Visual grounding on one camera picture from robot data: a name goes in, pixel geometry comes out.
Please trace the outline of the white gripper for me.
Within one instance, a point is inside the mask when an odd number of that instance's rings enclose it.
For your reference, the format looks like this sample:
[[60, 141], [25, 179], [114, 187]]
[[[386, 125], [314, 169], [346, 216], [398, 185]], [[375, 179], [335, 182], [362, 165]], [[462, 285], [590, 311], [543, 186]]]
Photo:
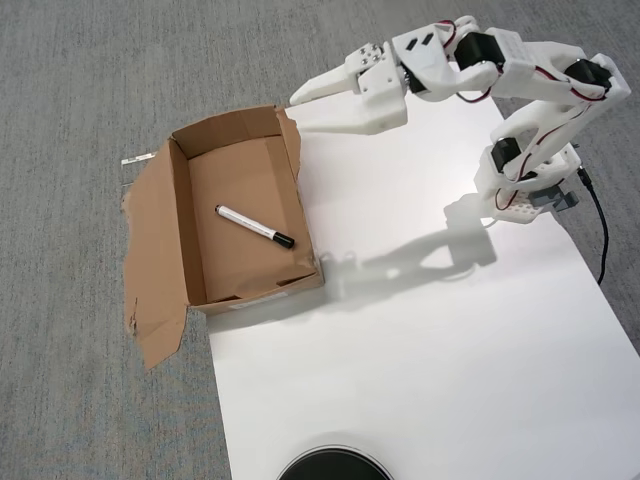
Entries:
[[359, 95], [357, 108], [300, 107], [297, 109], [299, 129], [375, 135], [407, 123], [404, 74], [392, 59], [389, 42], [365, 44], [349, 54], [341, 65], [307, 80], [289, 102], [301, 105], [347, 91]]

